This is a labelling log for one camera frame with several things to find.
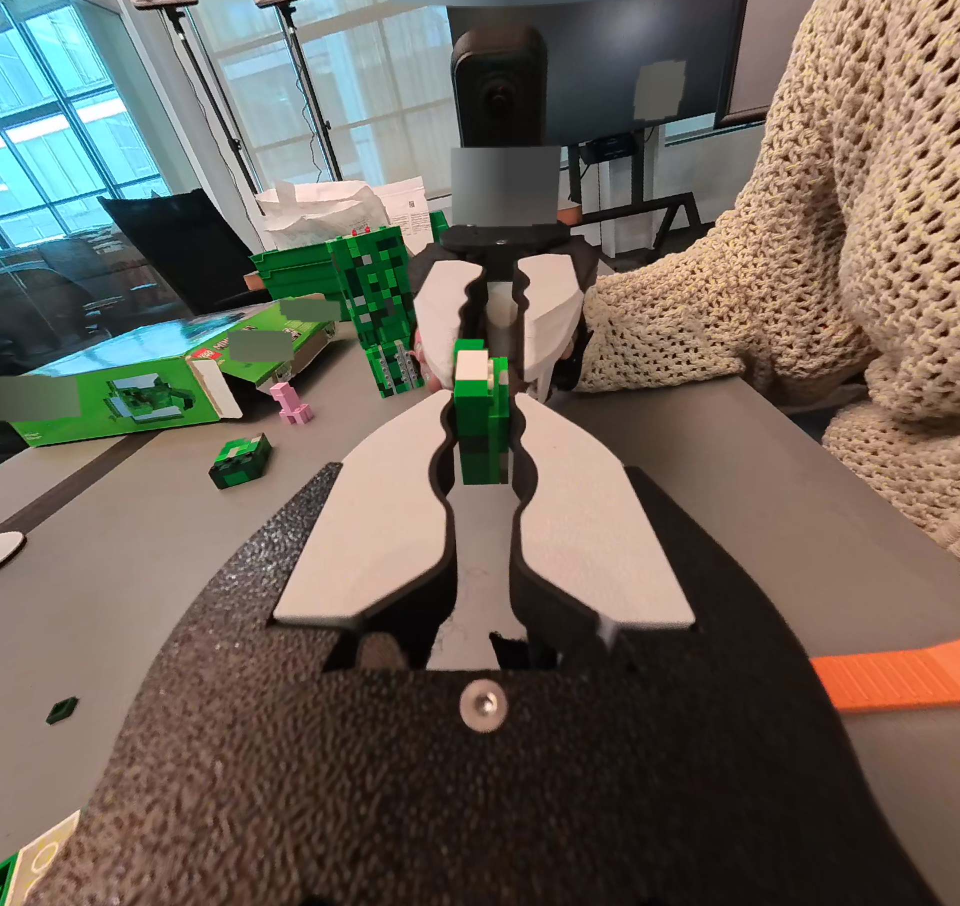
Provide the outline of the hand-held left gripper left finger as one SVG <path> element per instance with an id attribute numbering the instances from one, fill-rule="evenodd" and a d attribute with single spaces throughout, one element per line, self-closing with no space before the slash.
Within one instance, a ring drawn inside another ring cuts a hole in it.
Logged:
<path id="1" fill-rule="evenodd" d="M 276 622 L 357 631 L 397 613 L 436 629 L 450 616 L 453 412 L 453 394 L 439 390 L 344 458 L 273 610 Z"/>

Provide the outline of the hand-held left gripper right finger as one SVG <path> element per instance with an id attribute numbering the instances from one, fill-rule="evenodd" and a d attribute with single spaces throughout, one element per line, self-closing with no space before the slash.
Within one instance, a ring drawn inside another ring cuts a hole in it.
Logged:
<path id="1" fill-rule="evenodd" d="M 689 629 L 693 610 L 620 459 L 529 395 L 512 406 L 517 619 L 528 631 Z"/>

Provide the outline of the green and white lego build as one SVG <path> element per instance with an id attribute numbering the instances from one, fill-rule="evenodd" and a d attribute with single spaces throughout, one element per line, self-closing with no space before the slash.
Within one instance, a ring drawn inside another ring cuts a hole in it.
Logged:
<path id="1" fill-rule="evenodd" d="M 454 348 L 454 407 L 462 481 L 502 485 L 509 479 L 508 360 L 493 357 L 482 339 L 459 338 Z"/>

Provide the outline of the person's right forearm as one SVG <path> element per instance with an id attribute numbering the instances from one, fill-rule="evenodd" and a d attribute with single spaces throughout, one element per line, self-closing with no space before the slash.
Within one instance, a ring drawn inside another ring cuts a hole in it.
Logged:
<path id="1" fill-rule="evenodd" d="M 581 393 L 736 375 L 806 403 L 878 351 L 844 307 L 843 216 L 832 195 L 785 203 L 743 193 L 684 252 L 597 279 L 586 294 Z"/>

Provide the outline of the green pixel lego figure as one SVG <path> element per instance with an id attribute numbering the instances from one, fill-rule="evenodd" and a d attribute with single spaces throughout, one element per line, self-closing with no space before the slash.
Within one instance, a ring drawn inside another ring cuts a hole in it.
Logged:
<path id="1" fill-rule="evenodd" d="M 379 395 L 421 387 L 424 380 L 411 355 L 417 321 L 402 229 L 386 225 L 326 246 Z"/>

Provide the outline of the orange lego brick separator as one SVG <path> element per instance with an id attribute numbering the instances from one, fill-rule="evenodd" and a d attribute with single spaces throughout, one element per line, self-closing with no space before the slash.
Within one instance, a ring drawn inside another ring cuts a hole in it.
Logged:
<path id="1" fill-rule="evenodd" d="M 959 641 L 928 648 L 812 658 L 842 715 L 959 707 Z"/>

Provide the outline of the lego instruction booklet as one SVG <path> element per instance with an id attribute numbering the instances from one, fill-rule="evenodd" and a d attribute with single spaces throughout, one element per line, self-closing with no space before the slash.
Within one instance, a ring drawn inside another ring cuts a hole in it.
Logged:
<path id="1" fill-rule="evenodd" d="M 78 809 L 1 863 L 1 905 L 21 905 L 77 828 Z"/>

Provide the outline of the person's right hand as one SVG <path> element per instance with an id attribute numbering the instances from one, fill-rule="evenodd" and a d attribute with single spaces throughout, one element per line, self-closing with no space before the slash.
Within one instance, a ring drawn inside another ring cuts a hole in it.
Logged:
<path id="1" fill-rule="evenodd" d="M 439 391 L 453 391 L 452 380 L 450 382 L 445 382 L 441 377 L 431 368 L 428 361 L 426 360 L 426 353 L 424 344 L 421 340 L 420 334 L 417 333 L 414 337 L 414 344 L 411 350 L 411 357 L 415 360 L 419 368 L 419 374 L 423 380 L 424 387 L 426 391 L 432 395 Z"/>

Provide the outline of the white printed paper sheet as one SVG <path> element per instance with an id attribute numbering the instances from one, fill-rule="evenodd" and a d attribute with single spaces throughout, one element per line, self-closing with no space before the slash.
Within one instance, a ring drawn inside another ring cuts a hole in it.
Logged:
<path id="1" fill-rule="evenodd" d="M 387 213 L 390 225 L 400 227 L 404 236 L 426 235 L 432 240 L 430 211 L 421 176 L 372 187 Z"/>

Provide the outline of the green plastic bin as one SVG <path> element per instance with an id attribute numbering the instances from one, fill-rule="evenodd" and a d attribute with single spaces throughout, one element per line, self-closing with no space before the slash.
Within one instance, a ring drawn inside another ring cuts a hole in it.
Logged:
<path id="1" fill-rule="evenodd" d="M 250 260 L 273 300 L 322 294 L 328 300 L 344 301 L 329 242 L 264 251 Z"/>

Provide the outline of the white paper bag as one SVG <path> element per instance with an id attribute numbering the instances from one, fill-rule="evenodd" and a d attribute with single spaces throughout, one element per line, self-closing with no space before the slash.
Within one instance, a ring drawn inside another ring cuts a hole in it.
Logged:
<path id="1" fill-rule="evenodd" d="M 279 181 L 255 197 L 263 235 L 278 251 L 318 245 L 366 229 L 389 227 L 382 200 L 364 181 Z"/>

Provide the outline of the monitor stand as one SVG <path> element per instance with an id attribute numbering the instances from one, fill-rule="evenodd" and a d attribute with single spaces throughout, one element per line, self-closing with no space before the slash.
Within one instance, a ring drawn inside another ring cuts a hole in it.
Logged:
<path id="1" fill-rule="evenodd" d="M 604 146 L 573 144 L 561 169 L 558 218 L 604 257 L 652 262 L 677 252 L 711 228 L 690 188 L 661 192 L 656 172 L 665 135 L 662 127 L 621 137 Z"/>

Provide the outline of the large black monitor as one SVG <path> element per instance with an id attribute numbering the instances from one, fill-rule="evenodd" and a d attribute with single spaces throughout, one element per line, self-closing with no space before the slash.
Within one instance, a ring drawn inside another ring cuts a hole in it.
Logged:
<path id="1" fill-rule="evenodd" d="M 448 6 L 451 38 L 529 26 L 547 49 L 546 142 L 582 144 L 714 114 L 746 0 Z"/>

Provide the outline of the black light stand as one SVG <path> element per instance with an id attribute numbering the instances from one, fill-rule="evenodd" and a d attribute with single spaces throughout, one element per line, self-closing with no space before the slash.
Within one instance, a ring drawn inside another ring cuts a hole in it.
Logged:
<path id="1" fill-rule="evenodd" d="M 196 39 L 200 38 L 197 25 L 194 22 L 189 8 L 168 5 L 164 7 L 164 14 L 168 19 L 174 34 L 177 37 L 179 44 L 191 65 L 191 68 L 202 90 L 203 96 L 212 109 L 213 115 L 222 131 L 224 140 L 228 145 L 244 180 L 246 181 L 246 185 L 248 186 L 250 192 L 256 195 L 260 192 L 260 183 L 256 175 L 256 171 L 250 166 L 249 156 L 247 156 L 246 146 L 243 144 L 239 134 L 234 111 L 225 97 L 225 89 L 215 69 L 212 68 L 212 60 L 210 60 L 210 57 L 202 48 L 200 49 L 203 61 L 206 63 L 206 65 L 203 65 L 198 59 L 194 45 L 188 38 L 185 23 L 190 27 L 193 36 Z"/>
<path id="2" fill-rule="evenodd" d="M 330 180 L 342 181 L 342 170 L 330 139 L 330 124 L 322 112 L 294 22 L 294 13 L 296 11 L 294 1 L 283 0 L 276 6 L 275 11 L 283 38 L 293 61 L 296 81 L 304 98 L 309 125 L 313 130 L 314 137 L 318 141 L 323 164 Z"/>

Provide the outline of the dark wall screen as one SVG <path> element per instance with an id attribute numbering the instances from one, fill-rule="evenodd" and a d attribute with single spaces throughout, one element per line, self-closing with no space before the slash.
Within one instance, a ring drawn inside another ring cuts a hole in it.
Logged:
<path id="1" fill-rule="evenodd" d="M 714 115 L 720 130 L 761 121 L 813 0 L 738 0 L 738 16 Z"/>

